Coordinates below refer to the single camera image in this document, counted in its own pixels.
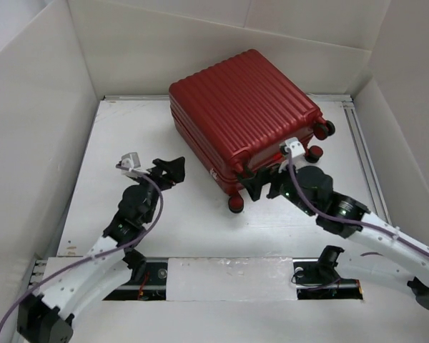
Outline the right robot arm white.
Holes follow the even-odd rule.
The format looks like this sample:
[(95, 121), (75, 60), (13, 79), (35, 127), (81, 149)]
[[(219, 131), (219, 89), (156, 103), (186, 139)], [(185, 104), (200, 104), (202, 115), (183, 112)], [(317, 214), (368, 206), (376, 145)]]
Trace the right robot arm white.
[(275, 165), (237, 177), (252, 200), (270, 185), (267, 198), (286, 198), (324, 231), (367, 248), (361, 254), (327, 245), (309, 267), (298, 267), (297, 284), (320, 292), (342, 279), (368, 279), (396, 289), (429, 310), (429, 247), (393, 228), (361, 202), (333, 189), (332, 177), (316, 166)]

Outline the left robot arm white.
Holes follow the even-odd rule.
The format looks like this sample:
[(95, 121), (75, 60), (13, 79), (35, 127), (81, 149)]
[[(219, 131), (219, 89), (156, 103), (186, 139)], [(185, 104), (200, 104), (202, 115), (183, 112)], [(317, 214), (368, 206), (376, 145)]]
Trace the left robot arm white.
[(68, 342), (75, 321), (92, 302), (143, 279), (147, 259), (136, 247), (162, 215), (163, 191), (184, 181), (185, 158), (154, 159), (142, 171), (137, 154), (128, 153), (116, 168), (134, 184), (123, 191), (110, 224), (82, 259), (40, 282), (51, 286), (36, 285), (19, 302), (16, 330), (26, 341)]

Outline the red hard-shell suitcase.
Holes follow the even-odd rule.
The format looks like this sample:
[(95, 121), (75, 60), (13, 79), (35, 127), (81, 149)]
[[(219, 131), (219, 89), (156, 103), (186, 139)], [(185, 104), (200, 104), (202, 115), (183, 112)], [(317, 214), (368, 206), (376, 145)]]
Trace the red hard-shell suitcase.
[(323, 155), (335, 125), (259, 51), (250, 49), (169, 86), (174, 125), (222, 191), (229, 210), (244, 209), (238, 176), (283, 161), (280, 145), (297, 138), (306, 159)]

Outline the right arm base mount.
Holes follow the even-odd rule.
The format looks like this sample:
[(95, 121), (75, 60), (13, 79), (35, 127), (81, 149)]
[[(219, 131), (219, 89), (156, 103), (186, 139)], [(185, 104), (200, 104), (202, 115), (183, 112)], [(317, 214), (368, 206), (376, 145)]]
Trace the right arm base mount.
[(343, 279), (335, 270), (337, 259), (345, 250), (326, 246), (316, 258), (296, 258), (291, 283), (296, 286), (298, 300), (363, 300), (360, 283)]

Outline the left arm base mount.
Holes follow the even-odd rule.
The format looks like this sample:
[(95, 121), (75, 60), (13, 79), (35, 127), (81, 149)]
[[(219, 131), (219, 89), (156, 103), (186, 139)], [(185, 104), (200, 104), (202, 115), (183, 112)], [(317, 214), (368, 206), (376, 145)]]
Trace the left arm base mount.
[(168, 261), (168, 259), (149, 259), (140, 279), (131, 279), (107, 295), (104, 301), (165, 301)]

